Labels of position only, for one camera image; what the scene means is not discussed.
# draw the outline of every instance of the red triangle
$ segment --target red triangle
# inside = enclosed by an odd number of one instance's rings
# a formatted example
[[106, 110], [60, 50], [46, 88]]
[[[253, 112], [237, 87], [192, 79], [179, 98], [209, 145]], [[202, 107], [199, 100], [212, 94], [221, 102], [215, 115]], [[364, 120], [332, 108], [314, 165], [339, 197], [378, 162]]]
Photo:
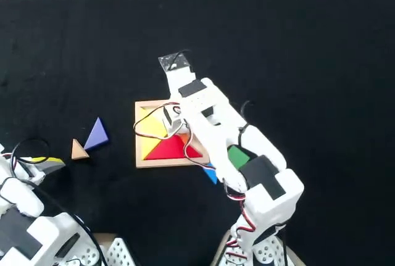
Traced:
[[[178, 135], [175, 135], [172, 138], [161, 141], [156, 148], [147, 155], [145, 160], [185, 158], [183, 148], [184, 142]], [[186, 153], [190, 158], [202, 157], [202, 154], [191, 146], [186, 149]]]

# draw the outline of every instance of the small orange triangle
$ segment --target small orange triangle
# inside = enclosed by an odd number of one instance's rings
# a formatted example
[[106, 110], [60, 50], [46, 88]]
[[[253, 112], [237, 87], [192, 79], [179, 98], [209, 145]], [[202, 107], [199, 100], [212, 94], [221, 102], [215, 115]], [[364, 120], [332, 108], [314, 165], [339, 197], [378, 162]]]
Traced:
[[73, 139], [73, 147], [72, 147], [72, 159], [84, 159], [89, 158], [88, 153], [83, 149], [80, 143], [74, 138]]
[[179, 133], [178, 136], [183, 140], [183, 143], [186, 144], [189, 140], [188, 133]]

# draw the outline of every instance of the green piece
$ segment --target green piece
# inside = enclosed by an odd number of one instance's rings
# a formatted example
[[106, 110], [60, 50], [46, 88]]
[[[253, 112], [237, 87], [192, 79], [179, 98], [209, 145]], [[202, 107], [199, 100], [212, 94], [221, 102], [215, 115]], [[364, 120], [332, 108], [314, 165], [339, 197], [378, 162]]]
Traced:
[[245, 163], [248, 162], [250, 159], [246, 153], [244, 153], [242, 150], [237, 148], [237, 146], [231, 146], [228, 149], [228, 158], [230, 162], [232, 162], [233, 166], [238, 170], [240, 167], [242, 167]]

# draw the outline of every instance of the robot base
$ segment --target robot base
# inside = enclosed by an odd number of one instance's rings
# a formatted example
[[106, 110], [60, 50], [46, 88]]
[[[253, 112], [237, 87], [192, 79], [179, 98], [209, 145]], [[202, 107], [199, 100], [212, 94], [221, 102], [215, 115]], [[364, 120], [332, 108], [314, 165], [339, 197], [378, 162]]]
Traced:
[[[227, 247], [226, 243], [231, 239], [230, 232], [227, 231], [222, 238], [217, 253], [210, 266], [284, 266], [283, 245], [276, 236], [269, 237], [253, 247], [254, 261], [247, 263], [246, 259], [225, 254], [234, 252], [243, 255], [244, 252], [239, 247]], [[306, 266], [295, 253], [287, 247], [288, 266]]]

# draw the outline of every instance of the robotic arm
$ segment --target robotic arm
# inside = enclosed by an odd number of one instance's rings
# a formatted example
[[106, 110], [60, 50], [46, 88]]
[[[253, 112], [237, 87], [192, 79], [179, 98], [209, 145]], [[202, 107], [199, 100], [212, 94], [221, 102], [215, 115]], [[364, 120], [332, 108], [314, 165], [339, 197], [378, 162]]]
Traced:
[[[44, 204], [36, 196], [37, 187], [51, 173], [65, 165], [50, 158], [42, 164], [17, 162], [10, 172], [10, 153], [0, 145], [0, 266], [106, 266], [98, 245], [82, 227], [83, 222], [63, 212], [43, 216]], [[33, 162], [35, 159], [24, 158]], [[135, 266], [122, 238], [115, 238], [107, 255], [111, 266]]]
[[[237, 192], [240, 199], [242, 214], [230, 230], [232, 238], [217, 265], [283, 265], [280, 254], [275, 259], [273, 254], [264, 256], [262, 250], [268, 248], [269, 241], [279, 246], [273, 236], [293, 215], [304, 190], [302, 182], [286, 168], [279, 150], [230, 106], [212, 81], [197, 80], [185, 58], [181, 55], [177, 61], [177, 57], [173, 54], [159, 59], [167, 76], [170, 100], [178, 102], [181, 109], [172, 117], [169, 128], [172, 123], [186, 123], [208, 152], [218, 180]], [[246, 150], [254, 158], [236, 169], [228, 157], [230, 146]]]

